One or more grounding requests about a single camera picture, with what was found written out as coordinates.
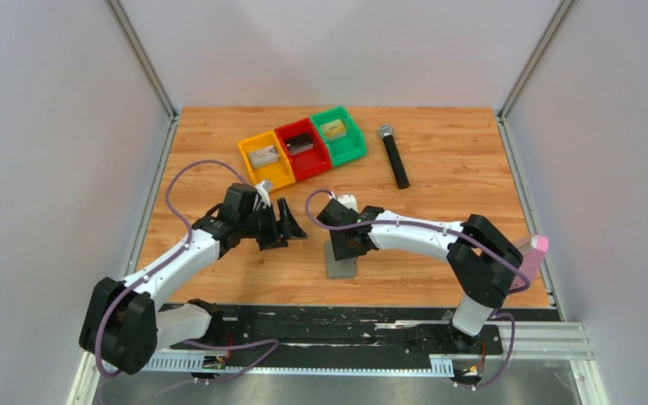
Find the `grey card holder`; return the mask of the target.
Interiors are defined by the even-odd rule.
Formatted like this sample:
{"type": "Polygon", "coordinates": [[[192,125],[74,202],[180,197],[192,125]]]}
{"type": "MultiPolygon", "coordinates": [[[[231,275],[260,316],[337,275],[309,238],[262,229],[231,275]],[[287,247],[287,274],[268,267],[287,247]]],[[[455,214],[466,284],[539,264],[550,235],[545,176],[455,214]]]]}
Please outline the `grey card holder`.
{"type": "Polygon", "coordinates": [[[349,258],[337,260],[332,242],[327,240],[324,244],[325,266],[328,279],[351,279],[357,275],[357,259],[349,258]]]}

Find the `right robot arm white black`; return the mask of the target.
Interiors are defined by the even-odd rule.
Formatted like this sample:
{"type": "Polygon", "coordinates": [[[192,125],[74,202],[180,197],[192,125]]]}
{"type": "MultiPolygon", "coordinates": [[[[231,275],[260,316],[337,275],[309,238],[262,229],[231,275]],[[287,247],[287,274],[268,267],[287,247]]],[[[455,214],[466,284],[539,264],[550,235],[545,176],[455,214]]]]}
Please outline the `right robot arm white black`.
{"type": "Polygon", "coordinates": [[[459,352],[479,345],[484,323],[506,297],[531,285],[531,279],[521,271],[523,254],[482,215],[436,222],[374,206],[358,213],[332,198],[310,220],[329,231],[338,260],[361,257],[369,251],[397,250],[448,264],[463,290],[448,329],[449,343],[459,352]]]}

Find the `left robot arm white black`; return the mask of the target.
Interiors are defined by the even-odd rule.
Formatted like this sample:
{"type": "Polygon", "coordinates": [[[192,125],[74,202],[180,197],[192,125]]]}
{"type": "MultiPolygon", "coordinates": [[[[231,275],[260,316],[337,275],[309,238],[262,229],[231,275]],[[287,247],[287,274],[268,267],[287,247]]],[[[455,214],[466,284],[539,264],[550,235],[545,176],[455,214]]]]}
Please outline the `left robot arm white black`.
{"type": "Polygon", "coordinates": [[[163,256],[121,280],[105,277],[95,285],[78,344],[102,364],[129,375],[173,344],[195,339],[204,348],[216,348],[225,328],[214,305],[190,300],[163,310],[166,300],[243,240],[254,240],[264,251],[307,237],[285,198],[270,200],[265,181],[234,183],[224,200],[189,224],[186,235],[163,256]]]}

